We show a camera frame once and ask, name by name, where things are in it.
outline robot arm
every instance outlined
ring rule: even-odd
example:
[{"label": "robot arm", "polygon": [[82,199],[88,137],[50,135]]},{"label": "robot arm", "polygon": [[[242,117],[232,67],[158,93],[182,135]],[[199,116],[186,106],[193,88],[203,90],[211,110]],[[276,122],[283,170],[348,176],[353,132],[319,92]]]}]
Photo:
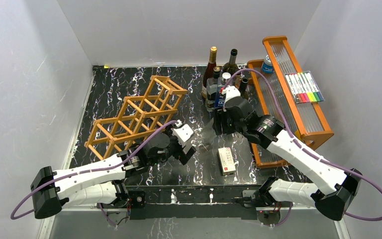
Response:
[{"label": "robot arm", "polygon": [[105,160],[85,166],[55,171],[52,171],[50,166],[40,169],[31,184],[31,191],[51,180],[67,177],[72,173],[78,175],[56,181],[35,193],[33,195],[35,218],[47,218],[64,208],[76,205],[104,203],[116,206],[120,201],[126,202],[129,195],[123,185],[124,179],[147,172],[150,166],[166,162],[170,156],[185,165],[196,151],[191,145],[192,135],[193,130],[187,124],[178,121],[173,128],[155,135],[134,157],[120,167],[95,171],[124,161],[139,144]]},{"label": "robot arm", "polygon": [[213,129],[217,135],[239,132],[249,142],[291,163],[313,182],[294,183],[271,177],[250,203],[269,206],[291,201],[314,206],[328,218],[341,220],[358,191],[360,179],[312,158],[307,152],[323,159],[288,133],[282,122],[269,115],[259,116],[235,87],[225,88],[222,94],[226,94],[225,105],[214,111]]}]

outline gray floor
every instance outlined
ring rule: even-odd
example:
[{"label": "gray floor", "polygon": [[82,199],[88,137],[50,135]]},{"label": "gray floor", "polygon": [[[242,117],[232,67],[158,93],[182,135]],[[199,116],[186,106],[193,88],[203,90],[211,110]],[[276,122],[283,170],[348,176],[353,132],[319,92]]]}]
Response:
[{"label": "gray floor", "polygon": [[50,238],[99,239],[338,239],[335,224],[317,210],[293,210],[288,221],[276,228],[238,218],[162,218],[128,221],[115,230],[99,211],[60,212]]}]

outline pack of colored markers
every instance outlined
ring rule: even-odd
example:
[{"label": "pack of colored markers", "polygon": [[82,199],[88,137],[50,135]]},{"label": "pack of colored markers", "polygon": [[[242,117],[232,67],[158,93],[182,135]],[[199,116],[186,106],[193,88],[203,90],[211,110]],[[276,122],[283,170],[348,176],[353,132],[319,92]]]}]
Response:
[{"label": "pack of colored markers", "polygon": [[295,103],[314,103],[324,101],[323,95],[310,71],[285,73],[287,85]]}]

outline marble tabletop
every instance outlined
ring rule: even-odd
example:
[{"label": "marble tabletop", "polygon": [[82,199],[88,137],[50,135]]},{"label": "marble tabletop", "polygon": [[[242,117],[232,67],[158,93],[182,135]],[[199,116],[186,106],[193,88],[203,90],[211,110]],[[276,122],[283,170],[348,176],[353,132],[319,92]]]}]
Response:
[{"label": "marble tabletop", "polygon": [[[246,138],[240,134],[217,137],[209,147],[199,146],[201,130],[210,121],[210,115],[203,105],[201,81],[205,66],[103,68],[94,67],[94,79],[86,105],[81,129],[74,147],[70,168],[95,162],[97,157],[84,147],[95,119],[115,117],[125,96],[143,95],[150,82],[150,76],[169,76],[189,93],[182,100],[174,119],[188,123],[195,131],[192,143],[197,152],[187,165],[170,158],[150,168],[148,173],[127,178],[126,185],[256,185],[268,177],[277,176],[284,180],[307,182],[308,179],[292,166],[256,169],[254,158]],[[254,103],[255,92],[249,87],[250,102]],[[222,176],[216,156],[220,147],[230,147],[235,159],[236,173]],[[96,147],[104,152],[106,145]]]}]

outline wooden frame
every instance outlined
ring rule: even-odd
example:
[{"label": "wooden frame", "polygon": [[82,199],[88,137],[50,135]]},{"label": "wooden frame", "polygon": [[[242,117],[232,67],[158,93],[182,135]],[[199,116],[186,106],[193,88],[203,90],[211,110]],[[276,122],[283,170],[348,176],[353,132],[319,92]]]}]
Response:
[{"label": "wooden frame", "polygon": [[[290,58],[292,64],[293,64],[293,66],[297,72],[302,72],[301,66],[298,63],[289,43],[287,41],[286,36],[271,36],[271,37],[266,37],[263,39],[263,44],[267,50],[267,54],[269,55],[270,60],[272,61],[272,64],[273,64],[273,68],[275,70],[275,72],[273,74],[276,74],[276,76],[278,77],[279,83],[281,85],[283,93],[284,93],[286,100],[289,104],[289,108],[290,108],[291,113],[293,115],[293,118],[295,120],[296,126],[298,128],[297,133],[300,135],[300,139],[303,142],[305,142],[310,148],[315,150],[319,146],[321,146],[325,141],[327,141],[331,136],[333,136],[334,133],[331,130],[331,128],[330,128],[330,126],[326,120],[326,117],[324,116],[323,111],[321,110],[321,107],[318,103],[311,103],[311,104],[312,104],[312,106],[313,106],[313,108],[314,108],[314,110],[318,116],[318,119],[320,121],[320,124],[322,125],[324,130],[319,131],[319,132],[307,132],[305,125],[302,121],[301,115],[299,114],[299,111],[298,111],[296,104],[293,100],[290,89],[287,86],[283,72],[281,71],[280,66],[277,62],[277,59],[274,55],[273,49],[271,47],[272,43],[273,44],[274,43],[283,44],[283,46],[286,49],[286,52],[289,55],[289,58]],[[259,68],[261,68],[262,63],[263,63],[263,60],[252,60],[252,61],[249,61],[247,63],[247,65],[248,65],[248,68],[250,68],[250,69],[259,69]],[[256,89],[257,96],[258,96],[259,101],[261,103],[263,113],[268,114],[269,111],[268,111],[266,102],[264,100],[264,97],[263,97],[263,94],[262,94],[262,91],[260,88],[260,84],[257,80],[258,76],[254,72],[251,72],[251,78],[252,78],[252,82],[254,84],[254,87]],[[283,166],[283,165],[287,164],[287,162],[283,159],[276,161],[276,162],[265,162],[265,163],[263,163],[261,161],[261,158],[259,157],[257,146],[252,144],[251,148],[253,150],[255,161],[256,161],[256,166],[258,168],[278,167],[278,166]]]},{"label": "wooden frame", "polygon": [[[160,85],[162,89],[157,95],[151,96],[151,91],[156,84]],[[91,134],[84,146],[89,148],[100,160],[111,156],[114,149],[118,152],[128,149],[134,140],[138,138],[146,139],[155,131],[156,126],[162,126],[163,122],[160,121],[162,116],[166,116],[164,122],[170,121],[172,116],[178,111],[182,97],[187,93],[188,90],[181,88],[169,77],[152,76],[149,87],[143,96],[124,97],[122,107],[117,117],[96,119],[93,122]],[[173,96],[175,96],[175,100],[173,106],[171,106],[169,100],[172,99]],[[133,115],[125,115],[129,106],[135,110]],[[149,106],[149,111],[144,109],[146,106]],[[144,123],[146,119],[152,120],[150,126]],[[112,125],[110,132],[107,130],[107,127],[103,126],[104,124]],[[121,131],[124,132],[116,134],[119,127],[121,127]],[[95,137],[99,130],[105,137],[96,139]],[[109,143],[103,156],[95,148],[95,145],[100,143]],[[122,149],[120,144],[123,143],[126,143],[126,146]]]}]

